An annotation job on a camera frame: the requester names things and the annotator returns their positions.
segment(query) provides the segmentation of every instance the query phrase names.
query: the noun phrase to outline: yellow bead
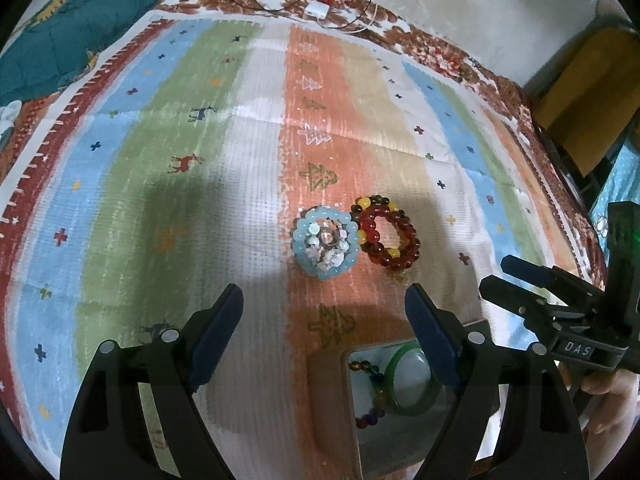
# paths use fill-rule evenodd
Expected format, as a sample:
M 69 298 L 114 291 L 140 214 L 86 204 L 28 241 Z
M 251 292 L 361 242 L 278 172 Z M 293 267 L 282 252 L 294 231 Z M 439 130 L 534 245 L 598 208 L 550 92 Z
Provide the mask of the yellow bead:
M 362 198 L 358 199 L 356 204 L 358 204 L 361 208 L 366 209 L 371 205 L 371 200 L 369 199 L 368 196 L 363 196 Z

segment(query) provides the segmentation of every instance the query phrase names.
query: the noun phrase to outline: red border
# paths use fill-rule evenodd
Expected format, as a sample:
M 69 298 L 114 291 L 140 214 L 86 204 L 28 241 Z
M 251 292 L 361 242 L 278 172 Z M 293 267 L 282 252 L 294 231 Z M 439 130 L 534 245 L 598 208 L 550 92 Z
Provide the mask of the red border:
M 174 23 L 174 20 L 164 18 L 150 23 L 145 30 L 103 63 L 95 75 L 76 92 L 76 95 L 72 97 L 65 110 L 58 117 L 55 126 L 45 136 L 38 153 L 31 159 L 31 163 L 25 169 L 20 178 L 20 187 L 15 189 L 12 194 L 9 204 L 2 214 L 3 217 L 30 217 L 30 213 L 33 212 L 42 190 L 52 175 L 65 141 L 78 126 L 80 118 L 90 108 L 98 95 L 122 72 L 124 67 L 151 40 L 154 40 L 163 30 Z M 28 232 L 29 224 L 29 222 L 19 222 L 16 225 L 7 222 L 0 223 L 0 334 L 2 335 L 6 333 L 5 309 L 11 272 L 25 239 L 25 233 Z M 19 403 L 15 393 L 9 353 L 4 337 L 0 338 L 0 380 L 4 383 L 4 392 L 0 392 L 0 400 L 5 408 L 11 411 L 15 427 L 22 432 Z

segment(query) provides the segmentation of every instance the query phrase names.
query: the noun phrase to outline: blue stripe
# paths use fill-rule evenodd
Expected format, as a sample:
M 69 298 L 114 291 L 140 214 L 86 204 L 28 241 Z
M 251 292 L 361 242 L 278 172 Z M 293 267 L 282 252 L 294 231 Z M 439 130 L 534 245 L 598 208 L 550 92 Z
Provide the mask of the blue stripe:
M 508 254 L 521 256 L 522 249 L 511 231 L 511 225 L 507 219 L 504 205 L 499 199 L 500 192 L 497 186 L 507 184 L 497 183 L 492 179 L 489 168 L 484 158 L 482 158 L 476 135 L 466 126 L 465 121 L 458 116 L 455 108 L 449 103 L 443 92 L 440 91 L 439 86 L 442 83 L 408 63 L 404 63 L 404 69 L 420 89 L 429 106 L 436 113 L 438 122 L 442 127 L 451 151 L 474 184 L 476 195 L 478 196 L 478 203 L 485 218 L 484 226 L 489 233 L 494 247 L 496 262 L 500 263 L 502 258 Z M 486 198 L 487 196 L 494 197 L 493 204 L 489 204 Z M 501 224 L 504 228 L 503 233 L 498 232 L 498 224 Z M 504 274 L 502 277 L 516 285 L 530 289 L 527 283 L 521 282 L 511 276 Z M 535 334 L 524 328 L 522 319 L 519 316 L 510 312 L 507 314 L 510 334 L 509 346 L 524 349 L 537 340 Z
M 148 105 L 193 42 L 211 26 L 211 20 L 195 20 L 177 23 L 164 32 L 100 109 L 92 111 L 93 117 L 84 118 L 92 122 L 84 133 L 78 130 L 62 175 L 52 181 L 56 192 L 34 241 L 30 268 L 19 292 L 17 360 L 34 430 L 50 442 L 54 453 L 62 452 L 80 374 L 84 374 L 74 355 L 75 310 L 81 295 L 84 251 L 100 205 L 104 176 L 127 133 L 138 122 L 139 110 Z M 137 92 L 127 94 L 133 88 Z M 119 114 L 111 118 L 113 110 Z M 80 187 L 73 191 L 76 181 Z M 57 246 L 54 233 L 60 228 L 65 228 L 67 240 Z M 40 290 L 45 284 L 52 295 L 43 300 Z M 47 353 L 42 362 L 34 352 L 38 344 Z M 41 405 L 50 419 L 38 413 Z

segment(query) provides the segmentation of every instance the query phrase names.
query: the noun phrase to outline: striped blanket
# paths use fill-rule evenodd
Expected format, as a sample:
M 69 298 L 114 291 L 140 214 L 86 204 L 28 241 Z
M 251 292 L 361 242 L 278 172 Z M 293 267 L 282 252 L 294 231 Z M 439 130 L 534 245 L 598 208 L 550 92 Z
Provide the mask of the striped blanket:
M 532 334 L 479 280 L 507 254 L 590 272 L 541 174 L 517 122 L 408 56 L 291 20 L 152 11 L 0 186 L 0 399 L 56 472 L 99 343 L 148 342 L 237 283 L 244 317 L 196 398 L 207 428 L 239 479 L 339 478 L 313 440 L 306 356 L 411 338 L 406 284 L 362 256 L 306 276 L 296 218 L 392 198 L 422 241 L 410 280 L 522 348 Z

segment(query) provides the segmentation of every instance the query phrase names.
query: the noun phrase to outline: red bead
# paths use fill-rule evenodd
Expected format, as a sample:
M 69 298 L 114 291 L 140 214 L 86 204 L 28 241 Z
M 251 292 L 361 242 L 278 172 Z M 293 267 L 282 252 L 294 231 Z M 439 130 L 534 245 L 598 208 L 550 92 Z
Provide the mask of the red bead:
M 382 254 L 380 254 L 380 256 L 378 257 L 378 260 L 380 261 L 380 265 L 382 265 L 383 267 L 387 267 L 388 264 L 391 263 L 392 258 L 391 256 L 389 256 L 389 253 L 385 251 Z
M 380 233 L 376 230 L 367 231 L 367 242 L 374 244 L 380 241 Z
M 376 228 L 376 223 L 372 219 L 360 219 L 360 228 L 369 231 Z
M 402 258 L 393 258 L 389 267 L 391 270 L 400 270 L 404 267 L 404 262 L 402 261 Z
M 382 251 L 384 250 L 384 245 L 380 242 L 376 242 L 374 244 L 371 244 L 371 247 L 369 248 L 369 254 L 371 254 L 372 256 L 380 256 L 380 254 L 382 254 Z

